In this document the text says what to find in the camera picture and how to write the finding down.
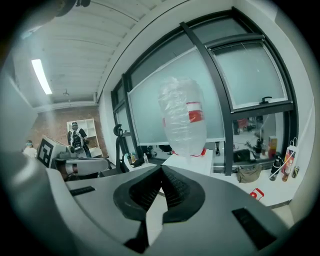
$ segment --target brick wall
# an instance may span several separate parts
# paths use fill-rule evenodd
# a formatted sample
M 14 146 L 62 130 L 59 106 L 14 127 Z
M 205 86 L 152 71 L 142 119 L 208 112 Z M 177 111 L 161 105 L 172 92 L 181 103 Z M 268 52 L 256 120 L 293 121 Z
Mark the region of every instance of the brick wall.
M 42 135 L 46 135 L 68 145 L 67 122 L 84 119 L 94 119 L 99 147 L 102 150 L 103 157 L 107 157 L 108 152 L 101 130 L 99 110 L 97 106 L 71 107 L 39 113 L 27 140 L 32 140 L 33 146 L 38 148 Z M 97 141 L 95 139 L 89 138 L 89 141 L 89 148 L 97 146 Z

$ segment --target white shirt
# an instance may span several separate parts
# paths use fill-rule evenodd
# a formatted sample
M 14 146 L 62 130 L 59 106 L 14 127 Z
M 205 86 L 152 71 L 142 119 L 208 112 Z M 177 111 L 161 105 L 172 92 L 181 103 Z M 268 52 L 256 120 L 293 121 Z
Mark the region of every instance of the white shirt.
M 23 151 L 23 153 L 26 156 L 29 156 L 31 158 L 36 158 L 37 157 L 37 150 L 33 147 L 26 147 Z

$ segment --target ceiling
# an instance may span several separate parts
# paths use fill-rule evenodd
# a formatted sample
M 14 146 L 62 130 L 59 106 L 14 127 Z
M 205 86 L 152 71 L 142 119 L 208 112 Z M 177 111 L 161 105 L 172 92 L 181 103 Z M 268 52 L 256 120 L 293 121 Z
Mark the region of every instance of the ceiling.
M 33 107 L 93 101 L 117 47 L 165 0 L 92 0 L 40 27 L 13 50 L 17 85 Z M 41 59 L 52 90 L 46 95 L 31 60 Z

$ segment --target fluorescent light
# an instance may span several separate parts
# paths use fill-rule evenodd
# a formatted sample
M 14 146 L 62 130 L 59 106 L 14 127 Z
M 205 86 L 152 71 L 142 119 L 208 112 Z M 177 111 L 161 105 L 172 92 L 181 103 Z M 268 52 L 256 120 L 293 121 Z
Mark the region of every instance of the fluorescent light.
M 52 91 L 46 79 L 44 68 L 42 67 L 41 59 L 33 59 L 31 60 L 31 62 L 32 62 L 36 77 L 38 78 L 39 83 L 42 86 L 42 89 L 44 90 L 45 94 L 52 94 Z

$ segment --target window handle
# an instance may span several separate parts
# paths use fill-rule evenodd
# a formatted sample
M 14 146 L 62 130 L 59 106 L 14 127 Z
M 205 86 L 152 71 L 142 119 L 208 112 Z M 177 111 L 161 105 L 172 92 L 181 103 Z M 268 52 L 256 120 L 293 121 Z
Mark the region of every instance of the window handle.
M 263 98 L 262 98 L 262 101 L 261 101 L 259 104 L 261 105 L 261 104 L 267 104 L 267 103 L 269 103 L 269 101 L 267 101 L 266 99 L 272 99 L 272 97 L 271 97 L 271 96 L 263 97 Z

